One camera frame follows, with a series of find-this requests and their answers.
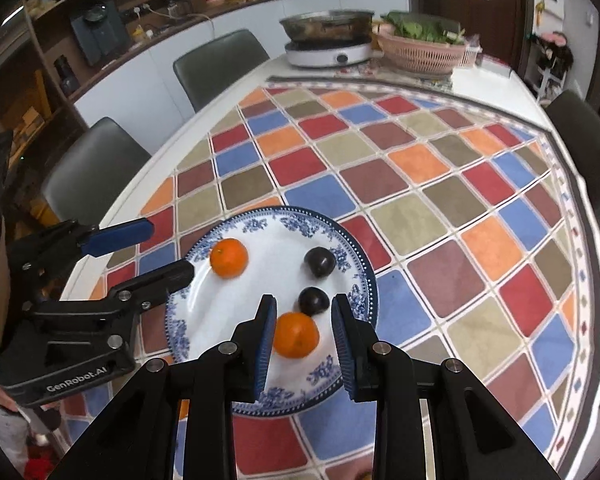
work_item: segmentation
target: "wall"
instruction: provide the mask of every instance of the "wall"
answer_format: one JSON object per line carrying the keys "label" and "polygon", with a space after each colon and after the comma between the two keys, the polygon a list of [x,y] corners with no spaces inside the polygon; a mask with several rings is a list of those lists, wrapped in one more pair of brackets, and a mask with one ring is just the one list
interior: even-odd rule
{"label": "wall", "polygon": [[[598,11],[590,0],[563,0],[564,20],[544,12],[540,26],[534,21],[534,32],[553,32],[561,30],[569,40],[569,46],[573,52],[574,63],[571,71],[567,74],[565,88],[576,92],[583,99],[591,82],[593,67],[596,62],[598,48]],[[587,17],[592,16],[592,24],[587,24]],[[534,57],[529,59],[530,67],[527,70],[529,76],[533,72],[532,63]]]}

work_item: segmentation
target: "orange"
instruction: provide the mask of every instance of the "orange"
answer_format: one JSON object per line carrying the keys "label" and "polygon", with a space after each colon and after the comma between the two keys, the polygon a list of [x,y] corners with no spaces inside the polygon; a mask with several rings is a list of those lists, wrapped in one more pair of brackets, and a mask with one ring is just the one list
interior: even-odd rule
{"label": "orange", "polygon": [[246,269],[249,263],[249,254],[240,240],[225,238],[211,249],[209,262],[211,268],[221,278],[236,278]]}
{"label": "orange", "polygon": [[302,312],[287,312],[278,318],[273,348],[282,357],[299,359],[309,355],[320,341],[315,321]]}

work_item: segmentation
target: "pink basket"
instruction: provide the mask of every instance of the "pink basket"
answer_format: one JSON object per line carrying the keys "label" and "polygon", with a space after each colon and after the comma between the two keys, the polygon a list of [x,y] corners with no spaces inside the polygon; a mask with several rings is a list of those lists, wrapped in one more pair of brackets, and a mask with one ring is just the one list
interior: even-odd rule
{"label": "pink basket", "polygon": [[390,61],[417,74],[450,74],[466,51],[464,45],[409,40],[385,31],[378,32],[378,44]]}

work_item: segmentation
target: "door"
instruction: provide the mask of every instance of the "door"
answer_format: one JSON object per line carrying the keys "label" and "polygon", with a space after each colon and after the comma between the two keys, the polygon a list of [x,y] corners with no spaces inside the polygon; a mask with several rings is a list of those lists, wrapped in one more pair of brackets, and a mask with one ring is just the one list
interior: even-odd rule
{"label": "door", "polygon": [[422,12],[456,20],[468,35],[480,34],[485,53],[518,68],[526,0],[421,0],[421,4]]}

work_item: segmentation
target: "orange tile square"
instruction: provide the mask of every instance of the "orange tile square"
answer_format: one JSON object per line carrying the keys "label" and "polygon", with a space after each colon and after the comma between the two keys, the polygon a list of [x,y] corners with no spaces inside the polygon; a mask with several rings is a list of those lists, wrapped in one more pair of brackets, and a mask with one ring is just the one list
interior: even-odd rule
{"label": "orange tile square", "polygon": [[487,218],[461,237],[492,282],[522,259],[522,251],[496,217]]}
{"label": "orange tile square", "polygon": [[293,126],[285,126],[270,134],[257,136],[256,140],[264,156],[273,156],[304,144],[302,135]]}
{"label": "orange tile square", "polygon": [[98,278],[98,283],[96,283],[96,286],[93,287],[93,291],[91,292],[89,299],[91,301],[97,301],[97,300],[101,300],[106,295],[107,295],[107,291],[105,290],[105,287],[104,287],[104,278],[101,276]]}
{"label": "orange tile square", "polygon": [[320,96],[325,103],[333,108],[344,108],[345,106],[353,106],[363,99],[357,94],[346,91],[329,92]]}
{"label": "orange tile square", "polygon": [[282,200],[280,200],[280,197],[278,195],[270,196],[269,198],[260,200],[260,202],[256,202],[255,204],[243,207],[242,209],[240,209],[240,211],[237,211],[236,214],[244,213],[245,211],[250,211],[251,209],[257,209],[259,207],[267,207],[271,205],[282,205]]}
{"label": "orange tile square", "polygon": [[151,198],[144,204],[144,207],[140,210],[140,214],[147,215],[158,209],[163,208],[173,200],[173,179],[169,177],[166,179],[160,187],[155,190],[155,193]]}
{"label": "orange tile square", "polygon": [[481,128],[468,130],[460,135],[483,155],[493,155],[505,149],[503,143]]}
{"label": "orange tile square", "polygon": [[240,108],[244,108],[247,106],[254,105],[256,103],[264,101],[264,99],[268,99],[265,93],[262,91],[262,88],[256,88],[253,92],[251,92],[247,97],[245,97],[238,104]]}
{"label": "orange tile square", "polygon": [[389,158],[416,184],[422,184],[449,171],[449,168],[424,144],[416,144],[404,150],[391,152]]}
{"label": "orange tile square", "polygon": [[567,299],[564,300],[564,303],[561,306],[562,313],[564,314],[564,319],[567,320],[569,327],[571,330],[575,330],[575,321],[576,321],[576,312],[575,312],[575,298],[573,296],[573,292],[571,292]]}

